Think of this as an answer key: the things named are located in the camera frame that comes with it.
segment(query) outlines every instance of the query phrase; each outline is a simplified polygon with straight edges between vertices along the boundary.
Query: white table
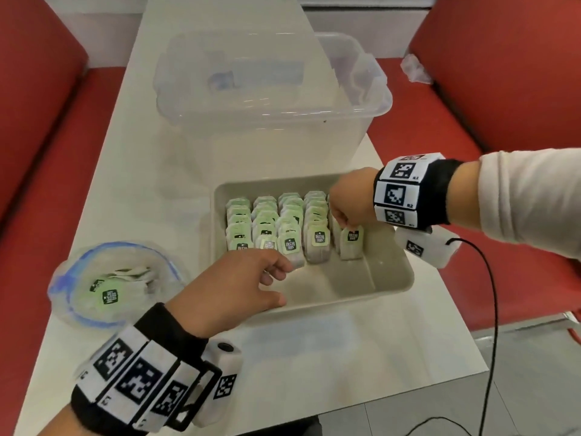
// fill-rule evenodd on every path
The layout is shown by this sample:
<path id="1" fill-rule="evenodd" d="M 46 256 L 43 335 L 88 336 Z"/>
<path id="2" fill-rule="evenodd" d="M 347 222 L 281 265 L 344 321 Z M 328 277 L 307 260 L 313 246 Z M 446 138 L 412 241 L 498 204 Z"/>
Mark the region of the white table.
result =
<path id="1" fill-rule="evenodd" d="M 153 73 L 181 31 L 258 23 L 310 28 L 295 0 L 149 0 L 74 249 L 147 240 L 180 256 L 192 276 L 207 266 L 207 193 L 190 173 L 187 144 L 157 114 Z M 352 166 L 380 165 L 366 137 Z M 408 292 L 225 334 L 245 355 L 228 415 L 188 431 L 240 434 L 486 371 L 438 272 L 409 259 Z M 73 372 L 107 335 L 51 317 L 16 436 L 34 436 L 67 403 Z"/>

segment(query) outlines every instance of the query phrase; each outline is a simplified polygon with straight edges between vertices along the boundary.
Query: tile floor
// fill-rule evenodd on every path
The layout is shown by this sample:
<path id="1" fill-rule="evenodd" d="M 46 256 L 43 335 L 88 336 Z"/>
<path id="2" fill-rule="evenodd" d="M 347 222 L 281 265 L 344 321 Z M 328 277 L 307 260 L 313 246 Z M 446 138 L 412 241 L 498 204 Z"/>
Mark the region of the tile floor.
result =
<path id="1" fill-rule="evenodd" d="M 481 352 L 487 362 L 491 348 Z M 323 436 L 404 436 L 430 416 L 446 416 L 476 436 L 488 373 L 320 416 Z M 501 339 L 486 436 L 581 436 L 581 346 L 566 331 Z M 432 421 L 412 436 L 466 436 Z"/>

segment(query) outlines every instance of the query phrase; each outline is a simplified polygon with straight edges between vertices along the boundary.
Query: red cushion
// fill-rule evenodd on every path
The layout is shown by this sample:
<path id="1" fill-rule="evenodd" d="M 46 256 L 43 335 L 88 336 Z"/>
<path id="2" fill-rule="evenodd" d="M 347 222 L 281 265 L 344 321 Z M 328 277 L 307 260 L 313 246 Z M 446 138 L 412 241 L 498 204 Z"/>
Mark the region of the red cushion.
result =
<path id="1" fill-rule="evenodd" d="M 86 62 L 44 0 L 0 0 L 0 219 Z"/>
<path id="2" fill-rule="evenodd" d="M 374 119 L 368 134 L 384 164 L 397 156 L 431 152 L 478 159 L 478 147 L 429 86 L 409 82 L 399 67 L 400 59 L 379 63 L 393 92 L 393 108 Z M 499 243 L 459 227 L 449 229 L 474 242 L 490 262 L 502 323 L 581 307 L 581 279 L 569 260 L 523 245 Z M 481 257 L 463 245 L 440 274 L 468 328 L 492 327 L 490 279 Z"/>
<path id="3" fill-rule="evenodd" d="M 581 0 L 438 0 L 411 50 L 492 151 L 581 147 Z"/>
<path id="4" fill-rule="evenodd" d="M 50 314 L 47 286 L 69 255 L 124 68 L 90 70 L 0 238 L 0 432 L 9 436 Z"/>

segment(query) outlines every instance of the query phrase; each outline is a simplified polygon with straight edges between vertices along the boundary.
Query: white sleeve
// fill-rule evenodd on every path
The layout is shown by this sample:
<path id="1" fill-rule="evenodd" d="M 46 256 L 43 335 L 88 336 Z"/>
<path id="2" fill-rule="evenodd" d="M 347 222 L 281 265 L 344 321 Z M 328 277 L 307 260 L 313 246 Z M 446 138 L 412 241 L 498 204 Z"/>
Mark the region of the white sleeve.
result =
<path id="1" fill-rule="evenodd" d="M 483 232 L 581 259 L 581 148 L 481 157 Z"/>

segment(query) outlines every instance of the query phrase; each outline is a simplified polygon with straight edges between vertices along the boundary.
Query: black cable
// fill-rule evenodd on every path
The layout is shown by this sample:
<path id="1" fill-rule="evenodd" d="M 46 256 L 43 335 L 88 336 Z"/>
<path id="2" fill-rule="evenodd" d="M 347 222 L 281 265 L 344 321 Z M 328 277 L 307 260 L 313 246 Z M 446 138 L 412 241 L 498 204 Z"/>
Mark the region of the black cable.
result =
<path id="1" fill-rule="evenodd" d="M 464 240 L 463 238 L 451 238 L 450 240 L 448 240 L 446 242 L 446 245 L 449 245 L 453 242 L 466 243 L 467 245 L 470 245 L 471 247 L 476 249 L 476 252 L 478 254 L 480 254 L 480 256 L 482 257 L 482 260 L 484 260 L 484 263 L 486 264 L 486 269 L 488 269 L 488 274 L 490 275 L 490 283 L 492 285 L 492 295 L 494 298 L 494 338 L 493 338 L 493 342 L 492 342 L 492 358 L 490 360 L 490 375 L 488 376 L 488 384 L 486 385 L 486 392 L 484 393 L 484 404 L 482 406 L 482 417 L 480 420 L 480 428 L 478 430 L 478 436 L 483 436 L 484 423 L 486 421 L 486 412 L 488 411 L 488 400 L 490 398 L 490 389 L 492 389 L 492 380 L 494 377 L 494 368 L 496 366 L 496 348 L 497 348 L 497 344 L 498 344 L 498 295 L 496 293 L 496 285 L 494 284 L 494 276 L 492 275 L 492 270 L 490 269 L 490 264 L 488 264 L 488 260 L 486 260 L 486 257 L 484 256 L 484 253 L 480 250 L 480 248 L 478 248 L 478 246 L 476 246 L 474 243 L 472 243 L 468 240 Z M 420 422 L 420 424 L 418 424 L 414 428 L 412 428 L 408 433 L 405 434 L 405 436 L 410 436 L 414 431 L 416 431 L 422 425 L 425 425 L 428 422 L 430 422 L 432 420 L 436 420 L 436 419 L 444 419 L 448 422 L 456 424 L 462 430 L 464 430 L 469 436 L 472 436 L 470 434 L 470 432 L 468 430 L 466 430 L 466 428 L 464 428 L 462 425 L 458 424 L 456 421 L 453 421 L 452 419 L 445 418 L 443 416 L 432 416 L 431 418 L 427 418 L 425 421 Z"/>

